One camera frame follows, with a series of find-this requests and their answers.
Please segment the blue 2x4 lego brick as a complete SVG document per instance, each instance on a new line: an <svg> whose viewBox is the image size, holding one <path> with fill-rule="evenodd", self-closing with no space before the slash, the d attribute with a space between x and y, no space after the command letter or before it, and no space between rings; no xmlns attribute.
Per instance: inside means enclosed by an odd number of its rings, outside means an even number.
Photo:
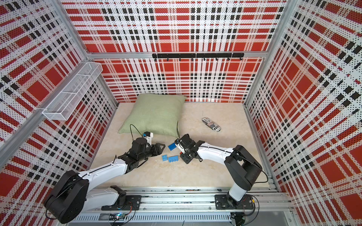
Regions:
<svg viewBox="0 0 362 226"><path fill-rule="evenodd" d="M172 151L177 148L177 145L175 143L172 143L168 146L169 150Z"/></svg>

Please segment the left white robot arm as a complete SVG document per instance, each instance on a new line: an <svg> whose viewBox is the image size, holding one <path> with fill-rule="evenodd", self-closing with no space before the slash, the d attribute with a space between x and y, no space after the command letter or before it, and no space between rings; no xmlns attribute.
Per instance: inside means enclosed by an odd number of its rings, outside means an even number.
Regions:
<svg viewBox="0 0 362 226"><path fill-rule="evenodd" d="M120 187L97 187L141 167L149 158L161 155L166 146L160 143L152 144L151 140L151 137L135 139L128 152L116 156L113 161L103 166L81 172L69 170L64 173L45 198L45 214L52 214L51 219L66 224L80 213L98 207L110 206L121 210L129 205L135 209L133 203L127 200L126 192Z"/></svg>

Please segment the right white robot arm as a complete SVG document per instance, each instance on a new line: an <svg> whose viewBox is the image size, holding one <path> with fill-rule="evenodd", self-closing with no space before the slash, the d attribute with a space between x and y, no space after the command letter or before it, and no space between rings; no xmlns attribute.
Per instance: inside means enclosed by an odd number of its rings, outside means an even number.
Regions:
<svg viewBox="0 0 362 226"><path fill-rule="evenodd" d="M193 159L200 162L210 160L227 168L234 181L227 194L229 205L238 205L263 172L261 164L241 145L234 148L217 147L202 140L195 142L189 134L176 139L174 143L181 150L180 157L186 164Z"/></svg>

